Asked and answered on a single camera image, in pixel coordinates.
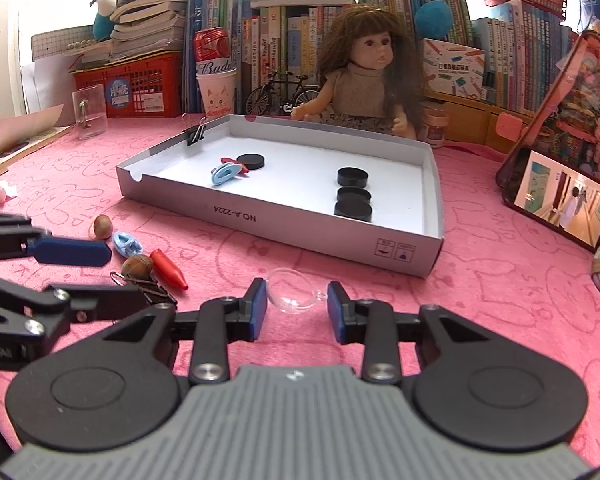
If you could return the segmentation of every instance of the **budweiser can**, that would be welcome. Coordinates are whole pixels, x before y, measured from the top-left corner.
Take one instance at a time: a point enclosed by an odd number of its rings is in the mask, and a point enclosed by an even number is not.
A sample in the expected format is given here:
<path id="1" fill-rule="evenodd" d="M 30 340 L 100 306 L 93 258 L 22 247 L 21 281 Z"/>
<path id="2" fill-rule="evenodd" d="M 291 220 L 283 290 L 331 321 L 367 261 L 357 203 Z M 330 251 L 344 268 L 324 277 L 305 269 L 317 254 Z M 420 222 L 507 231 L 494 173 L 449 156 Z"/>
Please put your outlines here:
<path id="1" fill-rule="evenodd" d="M 226 72 L 233 68 L 231 42 L 222 27 L 206 28 L 194 38 L 196 73 L 199 75 Z"/>

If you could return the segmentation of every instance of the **acorn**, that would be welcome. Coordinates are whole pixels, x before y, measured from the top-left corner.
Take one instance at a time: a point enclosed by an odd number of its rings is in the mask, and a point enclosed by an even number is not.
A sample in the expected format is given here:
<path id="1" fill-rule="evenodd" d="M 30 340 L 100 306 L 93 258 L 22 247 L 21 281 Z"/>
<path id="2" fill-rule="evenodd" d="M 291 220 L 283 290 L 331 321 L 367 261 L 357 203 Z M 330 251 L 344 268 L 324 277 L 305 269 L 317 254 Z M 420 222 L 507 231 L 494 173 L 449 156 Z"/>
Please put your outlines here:
<path id="1" fill-rule="evenodd" d="M 98 240 L 106 240 L 111 238 L 113 234 L 113 223 L 107 215 L 98 215 L 93 221 L 93 234 Z"/>
<path id="2" fill-rule="evenodd" d="M 152 270 L 154 263 L 145 254 L 130 256 L 122 264 L 122 275 L 135 280 L 148 280 Z"/>

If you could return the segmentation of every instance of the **sticker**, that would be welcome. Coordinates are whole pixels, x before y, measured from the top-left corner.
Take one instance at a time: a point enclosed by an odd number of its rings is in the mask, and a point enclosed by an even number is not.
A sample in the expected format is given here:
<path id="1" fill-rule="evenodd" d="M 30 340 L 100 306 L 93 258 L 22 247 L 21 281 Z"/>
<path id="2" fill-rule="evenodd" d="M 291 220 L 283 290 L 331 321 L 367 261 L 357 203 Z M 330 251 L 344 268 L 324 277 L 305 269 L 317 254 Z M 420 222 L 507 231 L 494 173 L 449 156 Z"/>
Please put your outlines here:
<path id="1" fill-rule="evenodd" d="M 163 112 L 164 111 L 164 98 L 162 92 L 156 92 L 153 94 L 142 94 L 140 96 L 142 102 L 143 112 Z"/>
<path id="2" fill-rule="evenodd" d="M 405 262 L 406 264 L 411 263 L 413 259 L 413 253 L 416 251 L 415 245 L 409 244 L 398 244 L 398 247 L 395 251 L 394 260 L 399 260 L 401 262 Z"/>
<path id="3" fill-rule="evenodd" d="M 394 254 L 395 242 L 392 240 L 384 240 L 384 238 L 378 238 L 376 242 L 376 250 L 374 254 L 376 256 L 382 256 L 383 258 L 390 258 Z"/>
<path id="4" fill-rule="evenodd" d="M 131 83 L 128 79 L 114 79 L 107 85 L 107 103 L 114 108 L 124 108 L 131 102 Z"/>

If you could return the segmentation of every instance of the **pink tablecloth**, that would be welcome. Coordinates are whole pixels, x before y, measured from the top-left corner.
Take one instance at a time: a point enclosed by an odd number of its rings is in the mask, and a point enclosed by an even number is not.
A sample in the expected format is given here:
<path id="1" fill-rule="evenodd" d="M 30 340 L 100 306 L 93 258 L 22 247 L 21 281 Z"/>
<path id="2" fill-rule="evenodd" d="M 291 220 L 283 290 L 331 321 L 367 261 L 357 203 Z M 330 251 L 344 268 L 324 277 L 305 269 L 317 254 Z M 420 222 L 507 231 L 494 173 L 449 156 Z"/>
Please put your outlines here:
<path id="1" fill-rule="evenodd" d="M 117 230 L 139 237 L 147 250 L 161 248 L 185 272 L 190 288 L 178 294 L 181 310 L 208 298 L 239 296 L 255 276 L 277 267 L 304 272 L 324 289 L 340 280 L 353 298 L 385 300 L 416 312 L 439 303 L 529 347 L 544 352 L 584 378 L 590 406 L 573 448 L 600 464 L 600 295 L 588 275 L 590 254 L 502 205 L 494 188 L 497 163 L 442 148 L 436 161 L 442 181 L 446 241 L 427 280 L 410 278 L 183 218 L 121 200 L 115 165 L 176 134 L 180 120 L 113 120 L 107 134 L 78 141 L 74 134 L 16 163 L 4 178 L 18 187 L 5 207 L 32 217 L 57 235 L 86 236 L 93 218 L 108 214 Z M 40 288 L 48 282 L 110 283 L 120 268 L 114 256 L 105 269 L 40 266 L 33 260 L 0 262 L 0 276 Z M 97 330 L 76 326 L 64 346 Z M 187 369 L 190 344 L 176 364 Z M 232 367 L 242 364 L 359 367 L 362 346 L 334 341 L 324 306 L 302 316 L 270 308 L 261 338 L 231 346 Z M 417 371 L 413 348 L 402 349 L 404 373 Z M 13 375 L 0 372 L 0 429 L 17 446 L 4 411 Z"/>

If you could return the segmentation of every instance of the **gray ribbed base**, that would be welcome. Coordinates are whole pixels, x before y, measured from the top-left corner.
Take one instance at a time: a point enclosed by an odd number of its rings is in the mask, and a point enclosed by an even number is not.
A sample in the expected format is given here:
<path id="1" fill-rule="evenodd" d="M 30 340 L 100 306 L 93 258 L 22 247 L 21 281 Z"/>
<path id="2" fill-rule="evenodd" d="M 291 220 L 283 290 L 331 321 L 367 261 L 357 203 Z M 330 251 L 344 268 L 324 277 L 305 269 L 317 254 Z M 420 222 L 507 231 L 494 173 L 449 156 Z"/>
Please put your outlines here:
<path id="1" fill-rule="evenodd" d="M 566 445 L 500 455 L 426 426 L 401 391 L 346 366 L 244 366 L 196 386 L 154 434 L 114 451 L 68 455 L 26 445 L 13 480 L 565 480 L 587 470 Z"/>

